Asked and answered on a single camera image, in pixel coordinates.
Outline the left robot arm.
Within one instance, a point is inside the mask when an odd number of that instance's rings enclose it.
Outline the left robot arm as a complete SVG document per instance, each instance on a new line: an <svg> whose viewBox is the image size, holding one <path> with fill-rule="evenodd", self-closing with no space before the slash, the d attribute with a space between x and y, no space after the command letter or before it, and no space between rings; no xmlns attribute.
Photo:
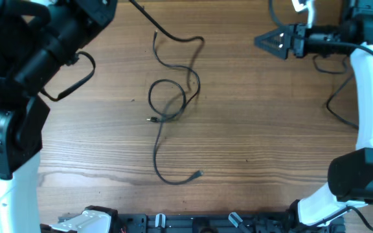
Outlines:
<svg viewBox="0 0 373 233"><path fill-rule="evenodd" d="M0 0L0 232L117 232L116 210L90 206L40 221L37 172L49 115L46 84L113 20L116 1Z"/></svg>

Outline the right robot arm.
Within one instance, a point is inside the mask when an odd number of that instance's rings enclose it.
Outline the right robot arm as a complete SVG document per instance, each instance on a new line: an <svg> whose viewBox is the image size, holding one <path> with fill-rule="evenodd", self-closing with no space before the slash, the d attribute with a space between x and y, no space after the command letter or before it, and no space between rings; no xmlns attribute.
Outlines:
<svg viewBox="0 0 373 233"><path fill-rule="evenodd" d="M343 1L337 25L315 23L315 3L294 0L305 23L285 25L272 12L277 28L257 36L255 45L286 59L308 54L343 54L350 60L356 82L359 122L353 152L334 159L326 183L314 194L295 201L280 221L285 231L324 231L350 211L373 205L373 1Z"/></svg>

